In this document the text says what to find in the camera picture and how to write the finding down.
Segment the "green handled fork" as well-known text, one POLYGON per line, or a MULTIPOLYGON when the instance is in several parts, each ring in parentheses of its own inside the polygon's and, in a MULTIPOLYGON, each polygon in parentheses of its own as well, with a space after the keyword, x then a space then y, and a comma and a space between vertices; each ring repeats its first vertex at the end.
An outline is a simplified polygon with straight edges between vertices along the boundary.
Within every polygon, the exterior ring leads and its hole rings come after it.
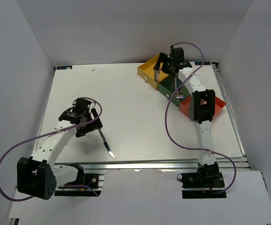
POLYGON ((180 80, 176 78, 176 89, 178 89, 179 86, 180 86, 180 80))

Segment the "dark handled knife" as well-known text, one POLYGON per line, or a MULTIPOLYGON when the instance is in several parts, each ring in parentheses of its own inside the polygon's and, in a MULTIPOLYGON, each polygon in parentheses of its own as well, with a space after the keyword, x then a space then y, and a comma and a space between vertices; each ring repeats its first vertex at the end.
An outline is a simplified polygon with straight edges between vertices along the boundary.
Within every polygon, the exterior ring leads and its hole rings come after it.
POLYGON ((102 133, 102 130, 101 130, 101 129, 98 129, 98 132, 99 132, 99 134, 100 134, 100 136, 101 136, 101 138, 102 138, 102 140, 103 140, 103 144, 104 144, 104 146, 105 146, 107 152, 110 154, 110 156, 111 156, 113 159, 116 159, 115 156, 114 156, 114 154, 113 154, 113 152, 111 151, 111 149, 110 149, 108 143, 107 143, 107 140, 106 140, 104 134, 102 133))

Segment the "dark handled fork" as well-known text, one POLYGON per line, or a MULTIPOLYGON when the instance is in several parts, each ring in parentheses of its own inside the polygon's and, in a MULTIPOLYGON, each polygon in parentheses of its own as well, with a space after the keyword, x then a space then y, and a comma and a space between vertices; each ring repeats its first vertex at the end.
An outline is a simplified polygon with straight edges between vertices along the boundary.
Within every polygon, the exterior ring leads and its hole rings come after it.
POLYGON ((182 88, 179 89, 179 91, 177 92, 177 96, 178 99, 183 99, 183 94, 182 94, 182 88))

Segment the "pink handled knife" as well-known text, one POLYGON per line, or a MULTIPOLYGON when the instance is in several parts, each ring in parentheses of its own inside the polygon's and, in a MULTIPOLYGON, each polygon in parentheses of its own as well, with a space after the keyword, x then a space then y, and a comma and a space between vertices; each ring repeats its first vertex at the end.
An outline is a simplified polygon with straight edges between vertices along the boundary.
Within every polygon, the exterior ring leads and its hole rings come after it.
POLYGON ((155 81, 158 83, 159 82, 159 77, 160 77, 160 70, 157 70, 155 73, 155 81))

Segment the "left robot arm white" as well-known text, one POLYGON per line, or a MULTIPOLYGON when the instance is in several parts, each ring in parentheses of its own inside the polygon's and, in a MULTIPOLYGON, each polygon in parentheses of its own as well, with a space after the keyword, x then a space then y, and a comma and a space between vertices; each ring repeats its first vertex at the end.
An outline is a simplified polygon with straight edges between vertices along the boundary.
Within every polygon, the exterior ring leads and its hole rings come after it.
POLYGON ((73 106, 59 116, 54 132, 39 149, 18 161, 17 190, 20 193, 48 200, 57 188, 86 189, 82 166, 70 163, 55 169, 54 165, 73 137, 80 138, 102 128, 96 104, 92 98, 76 99, 73 106))

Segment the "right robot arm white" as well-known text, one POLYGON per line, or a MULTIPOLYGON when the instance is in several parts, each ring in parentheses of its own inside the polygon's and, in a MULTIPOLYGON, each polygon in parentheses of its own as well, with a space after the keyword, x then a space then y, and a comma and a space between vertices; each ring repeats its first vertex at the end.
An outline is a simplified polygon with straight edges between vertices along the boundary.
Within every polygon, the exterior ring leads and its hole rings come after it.
POLYGON ((214 181, 214 176, 219 173, 219 167, 213 153, 212 120, 215 115, 215 91, 207 89, 197 78, 195 73, 203 66, 201 62, 197 69, 193 69, 189 62, 185 61, 184 50, 172 45, 170 54, 160 53, 153 68, 154 80, 159 80, 159 73, 173 75, 185 86, 190 93, 189 118, 194 122, 198 149, 201 151, 198 157, 197 182, 203 187, 209 186, 214 181))

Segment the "green container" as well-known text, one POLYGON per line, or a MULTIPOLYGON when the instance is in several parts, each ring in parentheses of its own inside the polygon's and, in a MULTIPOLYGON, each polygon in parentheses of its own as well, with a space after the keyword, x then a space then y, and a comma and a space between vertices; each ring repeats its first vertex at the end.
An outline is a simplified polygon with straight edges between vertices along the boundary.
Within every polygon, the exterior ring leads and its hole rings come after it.
MULTIPOLYGON (((177 93, 175 96, 172 98, 172 103, 179 107, 179 105, 190 95, 187 88, 183 85, 182 87, 182 94, 183 94, 183 99, 178 99, 177 93)), ((164 80, 158 83, 158 88, 157 90, 164 95, 167 99, 170 99, 171 95, 174 92, 174 77, 168 75, 164 80)))

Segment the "yellow container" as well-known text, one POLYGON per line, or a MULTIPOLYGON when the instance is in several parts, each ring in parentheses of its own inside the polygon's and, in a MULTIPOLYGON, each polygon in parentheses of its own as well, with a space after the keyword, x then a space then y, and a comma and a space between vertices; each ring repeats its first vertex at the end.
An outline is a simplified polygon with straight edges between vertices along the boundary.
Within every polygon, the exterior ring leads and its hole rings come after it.
POLYGON ((137 74, 144 79, 154 89, 158 88, 158 83, 168 77, 167 74, 162 71, 159 74, 158 81, 154 80, 154 66, 158 60, 159 54, 149 59, 147 62, 137 67, 137 74))

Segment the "right blue table label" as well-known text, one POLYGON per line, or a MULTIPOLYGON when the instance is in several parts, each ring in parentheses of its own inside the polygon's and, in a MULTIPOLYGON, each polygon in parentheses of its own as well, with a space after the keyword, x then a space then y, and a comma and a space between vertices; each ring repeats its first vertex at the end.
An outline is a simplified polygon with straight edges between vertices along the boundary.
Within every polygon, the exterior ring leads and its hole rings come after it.
POLYGON ((204 61, 204 62, 202 62, 202 61, 195 61, 194 63, 195 63, 196 66, 211 65, 211 63, 209 61, 204 61))

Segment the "blue table label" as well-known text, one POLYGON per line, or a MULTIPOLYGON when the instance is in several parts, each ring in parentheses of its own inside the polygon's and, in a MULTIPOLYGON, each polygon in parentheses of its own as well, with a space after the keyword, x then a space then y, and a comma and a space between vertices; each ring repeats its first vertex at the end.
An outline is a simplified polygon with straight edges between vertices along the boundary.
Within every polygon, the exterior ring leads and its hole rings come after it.
POLYGON ((211 63, 209 61, 204 61, 204 62, 202 62, 202 61, 195 61, 194 63, 195 63, 196 66, 211 65, 211 63))
POLYGON ((72 65, 67 65, 67 66, 57 66, 56 69, 57 70, 67 70, 67 69, 72 69, 73 66, 72 65))

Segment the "orange container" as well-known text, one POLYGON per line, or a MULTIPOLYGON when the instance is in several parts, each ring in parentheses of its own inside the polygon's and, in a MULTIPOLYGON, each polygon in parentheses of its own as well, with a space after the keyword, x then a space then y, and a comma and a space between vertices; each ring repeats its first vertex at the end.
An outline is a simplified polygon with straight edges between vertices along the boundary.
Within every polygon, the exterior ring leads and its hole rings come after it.
MULTIPOLYGON (((188 118, 190 117, 190 115, 189 115, 190 99, 191 99, 191 96, 188 96, 179 105, 179 111, 182 112, 188 118)), ((216 117, 220 113, 220 111, 225 107, 225 105, 226 105, 226 103, 223 100, 221 100, 218 97, 215 97, 215 114, 214 114, 214 117, 216 117)))

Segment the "left blue table label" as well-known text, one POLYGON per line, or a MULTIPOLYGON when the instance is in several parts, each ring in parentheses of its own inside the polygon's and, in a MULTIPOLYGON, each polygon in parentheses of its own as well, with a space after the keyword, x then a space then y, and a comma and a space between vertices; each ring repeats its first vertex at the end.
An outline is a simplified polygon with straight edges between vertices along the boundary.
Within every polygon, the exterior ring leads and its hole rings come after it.
POLYGON ((57 70, 67 70, 67 69, 72 69, 73 66, 72 65, 67 65, 67 66, 57 66, 56 69, 57 70))

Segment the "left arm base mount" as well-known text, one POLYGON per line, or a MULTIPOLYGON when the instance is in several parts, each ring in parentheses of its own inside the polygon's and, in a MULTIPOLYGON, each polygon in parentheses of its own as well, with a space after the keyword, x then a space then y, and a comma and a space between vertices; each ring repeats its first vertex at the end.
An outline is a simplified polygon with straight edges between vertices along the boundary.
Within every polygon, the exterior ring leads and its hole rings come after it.
POLYGON ((98 197, 103 187, 104 175, 85 172, 78 164, 65 164, 53 169, 56 178, 55 196, 98 197))

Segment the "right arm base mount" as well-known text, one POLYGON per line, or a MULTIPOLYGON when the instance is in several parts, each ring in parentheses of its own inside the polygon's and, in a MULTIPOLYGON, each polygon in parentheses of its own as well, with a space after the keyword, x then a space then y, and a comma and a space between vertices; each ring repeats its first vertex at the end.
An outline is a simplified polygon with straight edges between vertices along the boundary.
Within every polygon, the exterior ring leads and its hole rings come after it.
POLYGON ((183 199, 223 199, 227 197, 225 191, 221 193, 225 189, 222 173, 206 184, 202 184, 196 172, 180 173, 176 179, 182 184, 183 199))

